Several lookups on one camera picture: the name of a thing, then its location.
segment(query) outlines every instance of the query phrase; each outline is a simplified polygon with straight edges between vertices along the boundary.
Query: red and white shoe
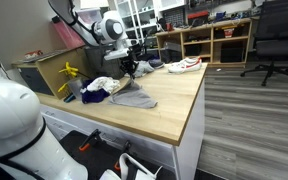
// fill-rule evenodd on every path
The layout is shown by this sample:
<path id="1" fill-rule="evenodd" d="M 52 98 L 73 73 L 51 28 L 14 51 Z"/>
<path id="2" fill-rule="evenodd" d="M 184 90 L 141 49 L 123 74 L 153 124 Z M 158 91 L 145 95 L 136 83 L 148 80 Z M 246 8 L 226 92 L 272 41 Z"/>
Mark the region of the red and white shoe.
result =
<path id="1" fill-rule="evenodd" d="M 180 74 L 189 71 L 198 71 L 201 67 L 202 59 L 200 57 L 185 58 L 180 62 L 173 63 L 172 66 L 168 68 L 168 72 Z"/>

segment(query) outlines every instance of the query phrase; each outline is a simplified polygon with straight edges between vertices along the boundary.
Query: wooden floor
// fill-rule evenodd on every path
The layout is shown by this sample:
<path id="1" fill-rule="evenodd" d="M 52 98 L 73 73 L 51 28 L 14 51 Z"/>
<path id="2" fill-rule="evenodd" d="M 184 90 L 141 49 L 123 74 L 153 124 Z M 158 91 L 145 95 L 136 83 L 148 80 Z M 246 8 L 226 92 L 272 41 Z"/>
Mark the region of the wooden floor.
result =
<path id="1" fill-rule="evenodd" d="M 288 180 L 288 77 L 274 74 L 262 87 L 263 73 L 242 78 L 243 68 L 216 70 L 206 75 L 198 169 L 226 179 Z"/>

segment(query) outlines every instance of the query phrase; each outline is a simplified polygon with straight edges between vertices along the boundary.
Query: gray cloth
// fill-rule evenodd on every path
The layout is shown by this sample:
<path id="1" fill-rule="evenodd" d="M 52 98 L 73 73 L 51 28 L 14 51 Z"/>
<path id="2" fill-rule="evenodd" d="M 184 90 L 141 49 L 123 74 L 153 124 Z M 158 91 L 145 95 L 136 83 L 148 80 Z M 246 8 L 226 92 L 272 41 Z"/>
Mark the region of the gray cloth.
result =
<path id="1" fill-rule="evenodd" d="M 145 109 L 153 108 L 157 104 L 157 102 L 148 96 L 144 89 L 132 79 L 130 79 L 122 89 L 110 97 L 109 103 Z"/>

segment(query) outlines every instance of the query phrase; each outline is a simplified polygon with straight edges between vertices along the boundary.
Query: blue cloth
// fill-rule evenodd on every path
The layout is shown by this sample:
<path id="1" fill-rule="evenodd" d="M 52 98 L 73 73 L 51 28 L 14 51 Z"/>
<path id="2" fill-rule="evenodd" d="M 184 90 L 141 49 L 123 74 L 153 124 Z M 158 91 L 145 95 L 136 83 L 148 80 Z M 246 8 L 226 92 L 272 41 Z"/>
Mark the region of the blue cloth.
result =
<path id="1" fill-rule="evenodd" d="M 87 86 L 91 84 L 94 80 L 95 79 L 84 81 L 82 89 L 87 88 Z M 110 94 L 106 92 L 103 88 L 98 91 L 93 91 L 93 92 L 86 91 L 85 93 L 82 93 L 82 102 L 84 104 L 92 103 L 92 102 L 99 103 L 99 102 L 102 102 L 108 96 L 110 96 Z"/>

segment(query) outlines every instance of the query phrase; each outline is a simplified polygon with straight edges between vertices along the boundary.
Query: white robot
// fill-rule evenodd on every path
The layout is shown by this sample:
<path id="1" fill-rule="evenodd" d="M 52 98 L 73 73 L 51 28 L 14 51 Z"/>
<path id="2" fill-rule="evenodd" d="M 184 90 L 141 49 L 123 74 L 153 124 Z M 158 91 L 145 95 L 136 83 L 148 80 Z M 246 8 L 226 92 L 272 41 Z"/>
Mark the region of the white robot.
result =
<path id="1" fill-rule="evenodd" d="M 49 3 L 55 12 L 61 17 L 65 17 L 63 18 L 65 21 L 72 17 L 65 15 L 66 10 L 75 14 L 69 8 L 73 7 L 69 0 L 49 0 Z M 124 27 L 116 12 L 106 13 L 101 22 L 92 25 L 93 31 L 85 29 L 86 26 L 79 22 L 76 25 L 73 24 L 72 27 L 91 45 L 115 43 L 117 50 L 109 52 L 105 59 L 129 56 L 126 49 L 131 44 L 124 36 Z M 123 154 L 120 157 L 122 180 L 125 180 L 128 175 L 126 159 L 140 169 L 135 173 L 136 179 L 156 179 L 157 173 L 152 174 L 132 157 Z M 25 86 L 7 80 L 1 65 L 0 167 L 15 179 L 86 180 L 88 178 L 87 169 L 67 154 L 46 127 L 35 93 Z M 112 171 L 107 170 L 101 179 L 120 178 Z"/>

